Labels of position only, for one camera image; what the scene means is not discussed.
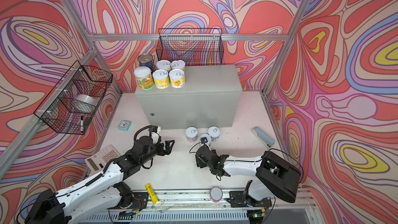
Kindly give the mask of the yellow label can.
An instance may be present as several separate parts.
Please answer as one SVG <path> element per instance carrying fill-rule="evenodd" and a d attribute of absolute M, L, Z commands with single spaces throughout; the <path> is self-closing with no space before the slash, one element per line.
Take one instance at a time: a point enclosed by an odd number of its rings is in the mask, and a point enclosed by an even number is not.
<path fill-rule="evenodd" d="M 169 79 L 173 88 L 182 88 L 186 84 L 185 72 L 182 69 L 171 70 Z"/>
<path fill-rule="evenodd" d="M 158 69 L 152 73 L 155 86 L 158 89 L 165 89 L 170 85 L 169 73 L 167 70 Z"/>

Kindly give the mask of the green yellow peach can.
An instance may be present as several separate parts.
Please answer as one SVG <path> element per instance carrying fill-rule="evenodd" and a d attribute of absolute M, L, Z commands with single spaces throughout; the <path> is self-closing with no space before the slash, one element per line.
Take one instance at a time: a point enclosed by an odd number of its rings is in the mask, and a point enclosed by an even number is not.
<path fill-rule="evenodd" d="M 134 76 L 138 82 L 138 86 L 143 90 L 149 90 L 154 86 L 152 71 L 146 66 L 138 67 L 134 71 Z"/>

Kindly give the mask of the pink label can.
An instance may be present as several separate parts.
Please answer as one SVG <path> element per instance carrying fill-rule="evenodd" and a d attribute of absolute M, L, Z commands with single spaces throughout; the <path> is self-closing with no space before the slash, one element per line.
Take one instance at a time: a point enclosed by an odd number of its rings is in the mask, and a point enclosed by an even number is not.
<path fill-rule="evenodd" d="M 168 72 L 172 70 L 171 62 L 168 61 L 168 60 L 160 60 L 160 61 L 158 61 L 156 63 L 156 67 L 157 67 L 157 69 L 163 69 L 163 70 L 166 70 Z"/>

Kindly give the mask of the green label can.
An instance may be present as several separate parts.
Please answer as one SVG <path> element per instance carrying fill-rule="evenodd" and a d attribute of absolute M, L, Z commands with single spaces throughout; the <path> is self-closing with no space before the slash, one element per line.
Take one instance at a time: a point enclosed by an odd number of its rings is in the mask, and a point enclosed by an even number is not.
<path fill-rule="evenodd" d="M 186 67 L 186 63 L 182 60 L 177 60 L 177 61 L 171 62 L 172 70 L 180 69 L 182 71 L 185 71 L 185 67 Z"/>

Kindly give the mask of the dark blue tin can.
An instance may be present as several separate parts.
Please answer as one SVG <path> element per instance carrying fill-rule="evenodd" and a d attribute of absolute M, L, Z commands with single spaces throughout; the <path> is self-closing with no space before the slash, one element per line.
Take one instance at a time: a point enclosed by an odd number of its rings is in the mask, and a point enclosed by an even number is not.
<path fill-rule="evenodd" d="M 153 70 L 153 68 L 154 68 L 154 56 L 153 55 L 142 54 L 142 55 L 138 56 L 137 60 L 138 60 L 139 67 L 145 66 L 145 67 L 148 67 L 151 70 Z"/>

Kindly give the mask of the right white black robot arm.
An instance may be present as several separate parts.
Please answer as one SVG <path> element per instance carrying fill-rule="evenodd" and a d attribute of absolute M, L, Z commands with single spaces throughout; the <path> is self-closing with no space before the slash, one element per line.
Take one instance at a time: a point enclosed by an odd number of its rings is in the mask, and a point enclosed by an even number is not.
<path fill-rule="evenodd" d="M 195 153 L 197 167 L 209 168 L 217 179 L 231 176 L 251 177 L 243 191 L 231 191 L 227 201 L 232 207 L 272 206 L 275 197 L 287 203 L 295 203 L 301 182 L 301 171 L 267 150 L 262 156 L 237 158 L 229 155 L 217 155 L 207 145 L 202 145 Z"/>

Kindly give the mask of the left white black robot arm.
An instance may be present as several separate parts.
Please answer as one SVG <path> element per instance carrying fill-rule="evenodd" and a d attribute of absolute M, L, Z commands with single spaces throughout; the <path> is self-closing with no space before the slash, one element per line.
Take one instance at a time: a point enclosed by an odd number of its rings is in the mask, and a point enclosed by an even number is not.
<path fill-rule="evenodd" d="M 70 187 L 39 194 L 24 220 L 26 224 L 77 224 L 108 208 L 129 208 L 134 196 L 124 180 L 139 172 L 155 156 L 171 154 L 174 140 L 162 141 L 160 127 L 147 125 L 133 136 L 133 146 L 111 159 L 96 174 Z"/>

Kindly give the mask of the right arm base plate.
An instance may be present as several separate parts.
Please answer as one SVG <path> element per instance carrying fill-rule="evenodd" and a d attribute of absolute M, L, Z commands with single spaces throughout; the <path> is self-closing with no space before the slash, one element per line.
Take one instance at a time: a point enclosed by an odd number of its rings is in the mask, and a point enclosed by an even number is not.
<path fill-rule="evenodd" d="M 238 207 L 261 207 L 268 209 L 273 206 L 270 198 L 264 198 L 260 201 L 255 200 L 245 191 L 230 191 L 229 198 L 226 199 L 232 208 Z"/>

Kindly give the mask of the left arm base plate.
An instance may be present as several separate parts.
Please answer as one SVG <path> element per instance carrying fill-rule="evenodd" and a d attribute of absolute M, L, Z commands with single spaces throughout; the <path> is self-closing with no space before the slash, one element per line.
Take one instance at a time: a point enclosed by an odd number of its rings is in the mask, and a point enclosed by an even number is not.
<path fill-rule="evenodd" d="M 118 204 L 109 210 L 142 211 L 147 208 L 148 200 L 149 193 L 146 191 L 133 192 L 130 195 L 123 195 Z"/>

